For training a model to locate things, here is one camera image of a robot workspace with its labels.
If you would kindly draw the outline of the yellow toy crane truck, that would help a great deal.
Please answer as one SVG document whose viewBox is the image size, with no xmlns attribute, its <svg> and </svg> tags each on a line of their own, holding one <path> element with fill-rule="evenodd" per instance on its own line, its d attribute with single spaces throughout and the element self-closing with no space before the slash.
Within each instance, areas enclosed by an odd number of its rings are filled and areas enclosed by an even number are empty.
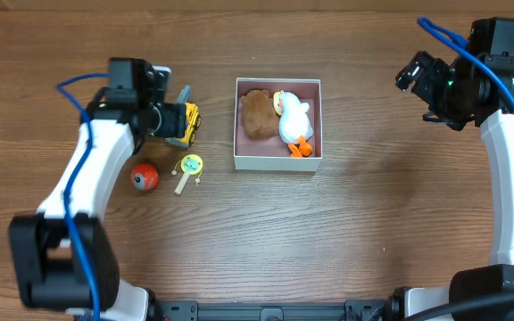
<svg viewBox="0 0 514 321">
<path fill-rule="evenodd" d="M 182 148 L 189 148 L 195 141 L 196 130 L 201 126 L 202 117 L 199 112 L 199 107 L 189 101 L 191 95 L 191 86 L 185 86 L 178 96 L 178 103 L 184 103 L 187 107 L 187 128 L 185 136 L 182 138 L 166 138 L 165 142 L 168 144 L 176 145 Z"/>
</svg>

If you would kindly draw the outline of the brown plush toy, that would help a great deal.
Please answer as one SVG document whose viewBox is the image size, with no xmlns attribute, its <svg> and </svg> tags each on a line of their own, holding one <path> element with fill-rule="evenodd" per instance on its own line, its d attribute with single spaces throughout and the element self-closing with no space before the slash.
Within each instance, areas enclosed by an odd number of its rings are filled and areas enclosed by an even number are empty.
<svg viewBox="0 0 514 321">
<path fill-rule="evenodd" d="M 252 90 L 240 98 L 240 103 L 242 126 L 250 140 L 265 140 L 279 134 L 279 117 L 268 90 Z"/>
</svg>

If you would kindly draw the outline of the white plush duck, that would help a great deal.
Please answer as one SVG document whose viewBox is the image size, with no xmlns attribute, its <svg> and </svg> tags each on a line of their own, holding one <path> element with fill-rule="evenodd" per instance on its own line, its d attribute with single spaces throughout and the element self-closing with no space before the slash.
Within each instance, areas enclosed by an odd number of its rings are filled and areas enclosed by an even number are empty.
<svg viewBox="0 0 514 321">
<path fill-rule="evenodd" d="M 278 133 L 291 157 L 311 156 L 313 148 L 308 140 L 314 132 L 307 114 L 310 105 L 292 92 L 279 91 L 273 95 L 273 107 L 279 116 Z"/>
</svg>

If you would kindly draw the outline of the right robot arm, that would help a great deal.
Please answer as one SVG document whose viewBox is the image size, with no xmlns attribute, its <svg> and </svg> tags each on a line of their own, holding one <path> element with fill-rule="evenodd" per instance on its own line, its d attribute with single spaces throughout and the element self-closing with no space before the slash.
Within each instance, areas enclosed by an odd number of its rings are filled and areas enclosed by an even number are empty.
<svg viewBox="0 0 514 321">
<path fill-rule="evenodd" d="M 493 194 L 493 243 L 484 267 L 455 274 L 446 286 L 400 288 L 385 320 L 514 320 L 514 19 L 474 21 L 463 37 L 419 17 L 419 26 L 456 54 L 444 62 L 425 51 L 395 84 L 424 101 L 426 122 L 480 130 Z"/>
</svg>

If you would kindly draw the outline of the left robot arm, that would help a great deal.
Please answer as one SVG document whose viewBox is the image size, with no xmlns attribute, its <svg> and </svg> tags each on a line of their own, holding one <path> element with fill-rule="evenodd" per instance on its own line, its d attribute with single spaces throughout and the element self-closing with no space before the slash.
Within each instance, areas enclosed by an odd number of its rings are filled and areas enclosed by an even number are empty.
<svg viewBox="0 0 514 321">
<path fill-rule="evenodd" d="M 86 105 L 66 87 L 106 78 Z M 183 137 L 184 103 L 168 103 L 166 66 L 115 58 L 103 74 L 84 74 L 57 84 L 79 112 L 79 138 L 54 190 L 30 216 L 8 227 L 22 304 L 71 314 L 76 320 L 163 320 L 153 291 L 120 277 L 104 231 L 104 214 L 124 164 L 148 136 Z"/>
</svg>

